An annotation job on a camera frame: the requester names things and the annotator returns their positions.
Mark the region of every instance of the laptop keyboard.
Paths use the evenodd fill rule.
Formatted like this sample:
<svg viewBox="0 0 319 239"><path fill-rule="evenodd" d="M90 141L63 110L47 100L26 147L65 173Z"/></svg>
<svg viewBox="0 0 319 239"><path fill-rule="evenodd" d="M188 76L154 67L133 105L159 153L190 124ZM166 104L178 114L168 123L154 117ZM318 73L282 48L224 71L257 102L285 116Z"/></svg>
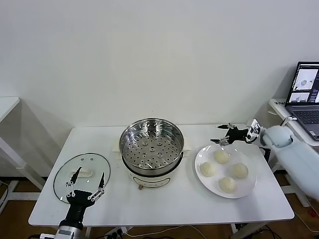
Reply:
<svg viewBox="0 0 319 239"><path fill-rule="evenodd" d="M304 124L319 124L319 111L294 111Z"/></svg>

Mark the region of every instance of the floor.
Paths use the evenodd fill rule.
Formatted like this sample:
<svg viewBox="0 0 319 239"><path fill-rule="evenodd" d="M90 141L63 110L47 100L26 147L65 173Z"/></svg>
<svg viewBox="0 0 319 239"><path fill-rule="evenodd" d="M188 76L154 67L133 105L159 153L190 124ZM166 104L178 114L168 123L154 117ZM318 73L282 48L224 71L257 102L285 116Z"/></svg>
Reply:
<svg viewBox="0 0 319 239"><path fill-rule="evenodd" d="M283 175L276 175L280 185L287 185ZM4 186L0 186L0 195L5 191ZM28 181L21 181L16 192L35 192L38 189ZM295 195L287 195L288 201L293 210L307 223L312 230L319 231L319 218L312 213L311 208L303 208ZM4 211L0 215L0 238L1 239L27 239L33 234L48 233L55 234L55 230L48 227L33 227L28 224L29 215L35 205L32 201L9 201ZM313 203L314 208L319 211L319 203ZM268 226L282 239L314 239L316 233L310 232L301 220L295 216L294 219L284 222L272 222ZM232 234L229 225L205 225L196 226L207 239L228 239ZM170 227L138 227L129 231L131 235L140 235L151 232L159 232ZM91 239L102 236L112 228L92 228ZM154 238L171 237L173 239L200 239L201 235L193 228L185 226L170 230L162 234L152 235ZM262 232L254 235L253 239L272 239L270 232Z"/></svg>

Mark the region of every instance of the stainless steel steamer basket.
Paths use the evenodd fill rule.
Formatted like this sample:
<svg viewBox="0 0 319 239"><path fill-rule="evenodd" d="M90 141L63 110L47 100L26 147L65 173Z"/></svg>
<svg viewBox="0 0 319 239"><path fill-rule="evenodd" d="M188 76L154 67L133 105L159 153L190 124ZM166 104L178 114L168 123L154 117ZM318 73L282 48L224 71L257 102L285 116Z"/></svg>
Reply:
<svg viewBox="0 0 319 239"><path fill-rule="evenodd" d="M172 172L182 159L184 138L179 128L164 119L148 118L128 126L120 137L124 164L144 177Z"/></svg>

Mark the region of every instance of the laptop screen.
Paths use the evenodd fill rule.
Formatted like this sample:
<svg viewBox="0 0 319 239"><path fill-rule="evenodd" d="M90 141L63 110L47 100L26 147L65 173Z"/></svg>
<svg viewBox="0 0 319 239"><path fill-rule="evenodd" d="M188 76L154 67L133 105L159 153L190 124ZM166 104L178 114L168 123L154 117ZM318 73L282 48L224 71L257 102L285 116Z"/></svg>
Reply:
<svg viewBox="0 0 319 239"><path fill-rule="evenodd" d="M299 62L287 104L319 104L319 62Z"/></svg>

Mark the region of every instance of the steamed bun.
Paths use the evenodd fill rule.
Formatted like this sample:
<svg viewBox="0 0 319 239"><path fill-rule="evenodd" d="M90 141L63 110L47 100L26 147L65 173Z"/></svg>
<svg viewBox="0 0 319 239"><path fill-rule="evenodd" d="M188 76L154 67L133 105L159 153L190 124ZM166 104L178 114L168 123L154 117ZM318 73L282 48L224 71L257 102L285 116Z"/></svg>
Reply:
<svg viewBox="0 0 319 239"><path fill-rule="evenodd" d="M230 177L224 177L218 181L218 184L225 193L233 193L236 191L236 182Z"/></svg>
<svg viewBox="0 0 319 239"><path fill-rule="evenodd" d="M247 178L248 168L243 163L236 163L233 165L233 175L237 178Z"/></svg>
<svg viewBox="0 0 319 239"><path fill-rule="evenodd" d="M199 168L201 173L206 177L211 177L216 173L216 166L210 162L204 162Z"/></svg>
<svg viewBox="0 0 319 239"><path fill-rule="evenodd" d="M229 161L229 154L224 150L218 150L214 152L214 158L218 163L228 163Z"/></svg>

